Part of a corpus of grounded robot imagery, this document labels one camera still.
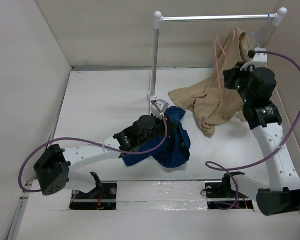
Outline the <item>blue t shirt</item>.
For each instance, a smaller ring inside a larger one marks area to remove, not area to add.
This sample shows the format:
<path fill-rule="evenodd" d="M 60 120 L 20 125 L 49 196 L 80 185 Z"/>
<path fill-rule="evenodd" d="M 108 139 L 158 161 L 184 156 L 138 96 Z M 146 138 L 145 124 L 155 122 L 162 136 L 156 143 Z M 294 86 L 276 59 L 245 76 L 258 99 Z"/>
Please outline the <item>blue t shirt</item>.
<path fill-rule="evenodd" d="M 170 169 L 187 163 L 191 155 L 191 140 L 181 123 L 185 114 L 186 111 L 177 106 L 169 107 L 165 112 L 167 123 L 169 126 L 177 125 L 171 136 L 167 137 L 158 149 L 150 153 L 124 156 L 123 161 L 125 165 L 128 167 L 134 166 L 149 157 L 153 157 L 161 166 Z"/>

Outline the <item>pink wire hanger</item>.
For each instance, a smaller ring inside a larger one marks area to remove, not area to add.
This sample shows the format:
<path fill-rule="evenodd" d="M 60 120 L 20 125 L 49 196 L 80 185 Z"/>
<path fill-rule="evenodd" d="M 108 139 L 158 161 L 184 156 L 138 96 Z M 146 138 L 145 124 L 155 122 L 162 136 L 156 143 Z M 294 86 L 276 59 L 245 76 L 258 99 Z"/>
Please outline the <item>pink wire hanger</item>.
<path fill-rule="evenodd" d="M 215 69 L 216 69 L 216 77 L 217 83 L 219 87 L 220 93 L 220 101 L 224 102 L 225 97 L 225 90 L 222 86 L 222 79 L 221 79 L 221 71 L 223 65 L 226 67 L 228 66 L 228 55 L 231 49 L 231 45 L 227 46 L 228 38 L 226 39 L 225 43 L 221 44 L 220 38 L 218 35 L 214 38 L 214 56 L 215 56 Z"/>

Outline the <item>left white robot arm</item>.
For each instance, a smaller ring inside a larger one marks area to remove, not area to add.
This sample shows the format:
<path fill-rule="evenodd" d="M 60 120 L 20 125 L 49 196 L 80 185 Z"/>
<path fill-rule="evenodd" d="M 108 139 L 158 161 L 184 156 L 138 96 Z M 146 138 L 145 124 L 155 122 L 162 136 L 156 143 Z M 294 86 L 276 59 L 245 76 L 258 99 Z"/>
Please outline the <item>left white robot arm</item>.
<path fill-rule="evenodd" d="M 97 198 L 102 191 L 98 175 L 91 172 L 94 181 L 84 181 L 76 171 L 105 160 L 152 156 L 177 127 L 165 114 L 143 115 L 132 126 L 101 142 L 86 141 L 83 146 L 66 149 L 53 144 L 33 166 L 40 191 L 44 196 L 51 196 L 63 189 L 72 189 Z"/>

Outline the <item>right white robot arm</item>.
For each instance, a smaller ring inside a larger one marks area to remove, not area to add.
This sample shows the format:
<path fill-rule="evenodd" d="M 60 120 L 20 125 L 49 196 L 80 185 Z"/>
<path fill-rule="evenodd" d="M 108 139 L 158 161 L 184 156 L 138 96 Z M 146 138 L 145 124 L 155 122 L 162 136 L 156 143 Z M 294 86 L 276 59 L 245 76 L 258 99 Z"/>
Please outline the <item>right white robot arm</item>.
<path fill-rule="evenodd" d="M 300 177 L 284 140 L 279 109 L 271 101 L 277 81 L 266 67 L 238 62 L 223 72 L 224 86 L 236 90 L 243 101 L 243 115 L 260 146 L 269 176 L 269 185 L 243 172 L 224 175 L 221 191 L 227 197 L 237 192 L 256 201 L 265 216 L 300 211 Z"/>

